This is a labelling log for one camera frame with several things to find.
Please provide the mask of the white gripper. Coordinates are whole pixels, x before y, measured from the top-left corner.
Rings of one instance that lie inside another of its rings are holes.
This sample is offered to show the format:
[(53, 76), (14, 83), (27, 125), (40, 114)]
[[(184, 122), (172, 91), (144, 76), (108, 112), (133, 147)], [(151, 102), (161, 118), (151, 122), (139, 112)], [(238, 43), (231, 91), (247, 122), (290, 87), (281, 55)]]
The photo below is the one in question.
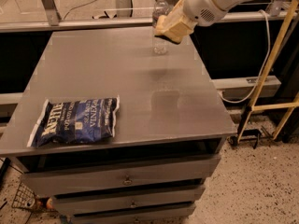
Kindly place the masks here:
[(155, 1), (155, 25), (161, 15), (166, 15), (162, 35), (175, 44), (180, 44), (186, 35), (192, 34), (197, 24), (210, 26), (226, 14), (213, 0), (178, 0), (173, 7), (166, 0)]

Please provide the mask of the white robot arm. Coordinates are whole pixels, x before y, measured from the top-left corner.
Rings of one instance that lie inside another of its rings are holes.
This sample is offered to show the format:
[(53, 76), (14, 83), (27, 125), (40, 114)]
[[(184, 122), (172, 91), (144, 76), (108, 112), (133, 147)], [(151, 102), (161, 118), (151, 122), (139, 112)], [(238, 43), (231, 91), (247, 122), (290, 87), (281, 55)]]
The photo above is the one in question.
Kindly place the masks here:
[(248, 1), (252, 0), (178, 0), (168, 15), (159, 17), (154, 35), (180, 44), (197, 25), (208, 27), (224, 18), (231, 8)]

